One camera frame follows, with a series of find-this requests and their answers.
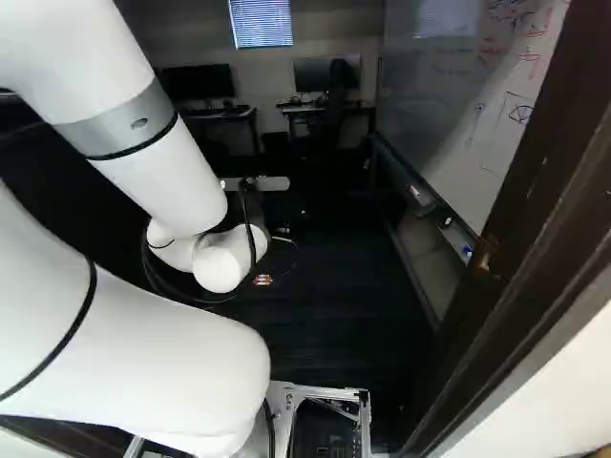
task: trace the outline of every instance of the computer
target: computer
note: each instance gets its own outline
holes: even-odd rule
[[[344,59],[351,69],[346,81],[349,89],[358,89],[361,79],[361,55],[346,54],[327,57],[304,57],[293,61],[295,90],[298,93],[322,93],[329,87],[329,69],[333,59]]]
[[[236,95],[229,64],[167,68],[158,76],[165,92],[177,102]]]

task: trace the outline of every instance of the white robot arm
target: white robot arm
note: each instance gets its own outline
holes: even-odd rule
[[[161,259],[216,292],[247,274],[244,226],[200,236],[224,218],[224,192],[111,0],[2,2],[0,86],[152,216],[149,244],[177,240],[178,255],[153,249]],[[242,446],[269,382],[254,331],[113,277],[4,186],[0,215],[0,413],[121,427],[202,457]],[[252,228],[259,259],[267,240]]]

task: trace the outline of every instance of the door frame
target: door frame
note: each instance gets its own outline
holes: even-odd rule
[[[426,455],[611,261],[611,3],[573,0],[537,105],[401,419]]]

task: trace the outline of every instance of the dark floor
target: dark floor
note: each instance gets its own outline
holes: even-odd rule
[[[302,179],[297,192],[265,199],[270,229],[289,225],[299,243],[295,268],[279,284],[244,288],[214,311],[262,334],[274,379],[367,388],[374,426],[387,425],[409,404],[433,335],[369,196],[342,189],[345,180],[333,177],[349,167],[336,166],[313,177],[309,190]],[[0,174],[60,238],[150,289],[139,258],[146,216],[61,138],[45,128],[5,145]],[[274,244],[260,270],[284,271],[293,257]]]

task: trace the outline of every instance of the table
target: table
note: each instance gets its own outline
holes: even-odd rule
[[[278,107],[283,116],[288,120],[288,134],[293,140],[297,137],[295,133],[295,121],[307,119],[319,115],[327,108],[317,107],[312,104],[294,105],[288,107]],[[366,116],[368,118],[368,134],[373,134],[375,130],[375,106],[369,104],[348,103],[343,110],[344,116]]]
[[[248,107],[244,112],[231,113],[231,112],[219,112],[210,114],[209,112],[202,110],[189,110],[180,113],[185,120],[197,120],[204,124],[218,124],[223,122],[245,122],[248,124],[250,130],[250,137],[252,140],[252,147],[255,155],[261,152],[261,146],[259,144],[259,131],[257,130],[257,108]]]

